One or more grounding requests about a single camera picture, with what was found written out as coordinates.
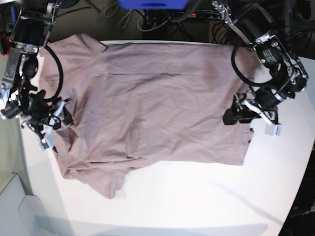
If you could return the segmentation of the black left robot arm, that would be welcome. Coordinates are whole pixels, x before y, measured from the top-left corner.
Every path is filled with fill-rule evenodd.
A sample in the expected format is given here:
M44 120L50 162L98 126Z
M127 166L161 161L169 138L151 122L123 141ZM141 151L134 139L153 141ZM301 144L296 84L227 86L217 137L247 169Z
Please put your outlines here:
M234 95L231 107L223 115L223 123L235 125L262 118L269 125L279 125L278 105L287 98L295 98L307 86L309 77L300 59L280 41L273 17L258 3L214 0L212 5L242 39L233 48L231 65L249 87L248 91ZM269 81L254 82L238 69L236 54L242 45L255 50L262 65L269 69Z

